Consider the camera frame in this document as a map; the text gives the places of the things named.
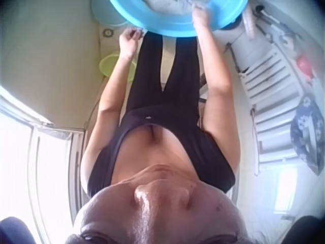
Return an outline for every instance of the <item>window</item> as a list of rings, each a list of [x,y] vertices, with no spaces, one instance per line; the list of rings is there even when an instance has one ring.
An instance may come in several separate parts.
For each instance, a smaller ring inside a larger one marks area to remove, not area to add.
[[[54,127],[50,121],[3,94],[0,90],[0,194],[5,199],[0,221],[17,217],[36,243],[64,243],[82,205],[84,132],[49,128]]]
[[[287,214],[293,205],[298,173],[296,168],[283,169],[279,173],[278,194],[275,202],[275,214]]]

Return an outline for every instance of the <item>glass pane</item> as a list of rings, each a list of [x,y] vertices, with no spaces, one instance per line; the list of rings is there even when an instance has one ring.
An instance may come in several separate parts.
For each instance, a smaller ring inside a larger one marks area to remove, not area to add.
[[[45,229],[51,243],[64,243],[72,233],[68,168],[70,133],[39,133],[37,187]]]
[[[27,184],[31,128],[0,113],[0,220],[21,219],[41,243],[30,207]]]

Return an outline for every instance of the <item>white radiator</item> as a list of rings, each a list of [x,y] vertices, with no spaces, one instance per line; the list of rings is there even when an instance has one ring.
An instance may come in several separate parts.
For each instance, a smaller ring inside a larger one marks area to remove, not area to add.
[[[290,122],[304,94],[298,76],[276,44],[240,79],[255,110],[255,174],[302,164],[290,141]]]

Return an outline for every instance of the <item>patterned cloth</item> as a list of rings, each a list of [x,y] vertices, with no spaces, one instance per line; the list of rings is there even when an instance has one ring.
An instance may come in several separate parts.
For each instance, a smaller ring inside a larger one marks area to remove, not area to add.
[[[312,118],[315,129],[316,160],[307,150],[306,142],[303,138],[303,130],[309,126],[310,118]],[[305,95],[301,99],[296,115],[291,122],[290,135],[297,155],[302,161],[307,163],[315,174],[320,175],[324,167],[324,118],[312,95]]]

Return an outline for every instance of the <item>blue plastic basin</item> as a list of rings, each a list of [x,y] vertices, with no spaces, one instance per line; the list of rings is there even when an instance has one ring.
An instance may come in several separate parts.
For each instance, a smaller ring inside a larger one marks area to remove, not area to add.
[[[116,10],[132,24],[170,37],[194,37],[192,16],[163,14],[152,11],[142,0],[111,0]],[[220,29],[232,23],[244,10],[248,0],[211,0],[211,28]]]

